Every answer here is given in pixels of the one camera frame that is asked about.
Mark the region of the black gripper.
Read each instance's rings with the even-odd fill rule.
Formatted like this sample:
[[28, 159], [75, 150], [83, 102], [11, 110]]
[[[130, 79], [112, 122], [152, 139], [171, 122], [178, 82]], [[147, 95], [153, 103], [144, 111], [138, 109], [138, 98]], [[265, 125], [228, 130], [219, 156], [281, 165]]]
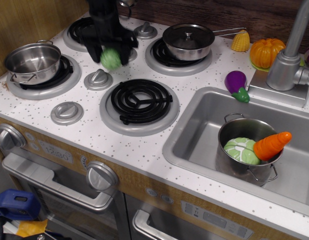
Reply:
[[81, 36], [89, 55], [95, 63], [100, 63], [102, 46], [118, 46], [121, 64], [127, 65], [131, 48], [138, 47], [133, 31], [120, 23], [117, 0], [89, 0], [89, 15], [93, 27], [81, 30]]

